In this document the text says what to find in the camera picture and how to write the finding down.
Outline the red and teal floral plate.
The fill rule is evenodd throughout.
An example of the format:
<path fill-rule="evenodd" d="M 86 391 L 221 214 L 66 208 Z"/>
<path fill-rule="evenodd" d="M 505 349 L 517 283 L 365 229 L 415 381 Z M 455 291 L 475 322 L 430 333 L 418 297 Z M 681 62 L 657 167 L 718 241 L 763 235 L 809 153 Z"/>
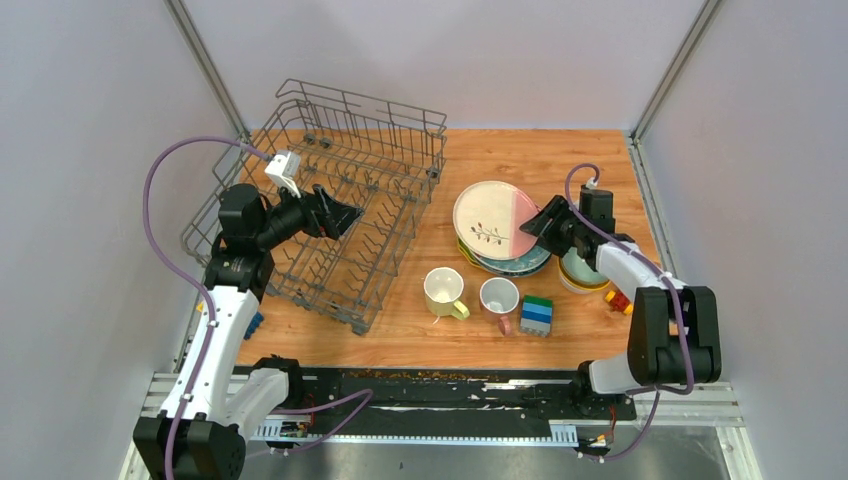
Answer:
<path fill-rule="evenodd" d="M 472 265 L 503 276 L 529 276 L 542 269 L 551 258 L 550 252 L 542 249 L 541 247 L 533 247 L 529 252 L 518 258 L 509 260 L 494 260 L 488 257 L 478 256 L 460 239 L 457 239 L 456 242 L 461 254 L 464 255 Z"/>

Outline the cream and pink plate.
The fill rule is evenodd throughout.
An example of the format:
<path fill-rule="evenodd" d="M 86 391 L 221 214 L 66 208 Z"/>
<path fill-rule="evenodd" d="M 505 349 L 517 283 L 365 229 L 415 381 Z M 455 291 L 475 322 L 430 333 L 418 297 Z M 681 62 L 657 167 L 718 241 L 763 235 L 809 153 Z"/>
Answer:
<path fill-rule="evenodd" d="M 540 207 L 518 187 L 496 180 L 474 183 L 457 197 L 452 223 L 457 238 L 478 256 L 511 260 L 534 248 L 536 238 L 520 227 Z"/>

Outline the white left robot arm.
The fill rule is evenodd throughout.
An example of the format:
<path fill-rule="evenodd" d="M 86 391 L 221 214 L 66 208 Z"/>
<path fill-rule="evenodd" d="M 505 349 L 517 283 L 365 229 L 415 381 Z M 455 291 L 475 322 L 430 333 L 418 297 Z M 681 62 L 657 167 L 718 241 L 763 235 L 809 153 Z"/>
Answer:
<path fill-rule="evenodd" d="M 274 408 L 298 411 L 306 400 L 297 361 L 263 358 L 234 395 L 231 375 L 273 272 L 274 248 L 304 233 L 340 239 L 364 215 L 320 185 L 279 190 L 270 204 L 252 184 L 219 196 L 221 230 L 198 288 L 203 307 L 194 343 L 176 384 L 154 417 L 141 417 L 133 442 L 154 479 L 237 479 L 246 446 Z"/>

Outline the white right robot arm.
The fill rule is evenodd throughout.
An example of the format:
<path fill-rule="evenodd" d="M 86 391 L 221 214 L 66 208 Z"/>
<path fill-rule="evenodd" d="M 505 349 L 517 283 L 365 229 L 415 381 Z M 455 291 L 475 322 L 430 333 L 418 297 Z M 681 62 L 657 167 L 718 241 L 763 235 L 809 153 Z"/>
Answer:
<path fill-rule="evenodd" d="M 633 308 L 626 352 L 580 366 L 583 382 L 572 388 L 571 403 L 589 418 L 609 407 L 611 395 L 653 388 L 688 394 L 722 373 L 715 293 L 678 280 L 616 232 L 613 199 L 610 191 L 584 186 L 577 204 L 557 195 L 520 227 L 556 256 L 576 254 Z"/>

